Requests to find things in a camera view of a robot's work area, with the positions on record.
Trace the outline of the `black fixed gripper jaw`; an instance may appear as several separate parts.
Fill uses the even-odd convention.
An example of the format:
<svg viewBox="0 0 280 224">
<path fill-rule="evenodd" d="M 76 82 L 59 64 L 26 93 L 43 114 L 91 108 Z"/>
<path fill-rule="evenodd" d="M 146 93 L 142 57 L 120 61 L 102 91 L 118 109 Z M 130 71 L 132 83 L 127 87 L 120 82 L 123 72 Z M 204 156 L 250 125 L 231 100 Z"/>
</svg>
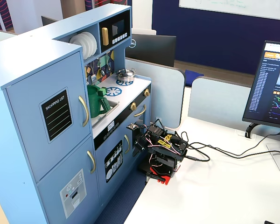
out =
<svg viewBox="0 0 280 224">
<path fill-rule="evenodd" d="M 139 152 L 137 140 L 141 135 L 142 135 L 141 132 L 133 132 L 132 133 L 133 157 L 135 157 L 136 154 Z"/>
</svg>

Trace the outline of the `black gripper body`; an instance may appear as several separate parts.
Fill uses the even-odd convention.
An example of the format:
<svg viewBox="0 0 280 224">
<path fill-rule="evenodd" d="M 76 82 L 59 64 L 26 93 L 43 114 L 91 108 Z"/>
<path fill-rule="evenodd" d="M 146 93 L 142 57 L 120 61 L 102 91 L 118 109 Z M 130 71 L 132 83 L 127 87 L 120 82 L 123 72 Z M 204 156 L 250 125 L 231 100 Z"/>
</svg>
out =
<svg viewBox="0 0 280 224">
<path fill-rule="evenodd" d="M 146 140 L 147 141 L 147 147 L 148 146 L 152 146 L 153 145 L 153 143 L 152 143 L 152 141 L 151 141 L 151 135 L 152 135 L 152 132 L 151 131 L 146 131 L 145 133 L 142 133 L 142 135 L 138 138 L 138 140 L 137 140 L 137 142 L 138 142 L 138 149 L 140 149 L 139 148 L 139 141 L 140 140 Z"/>
</svg>

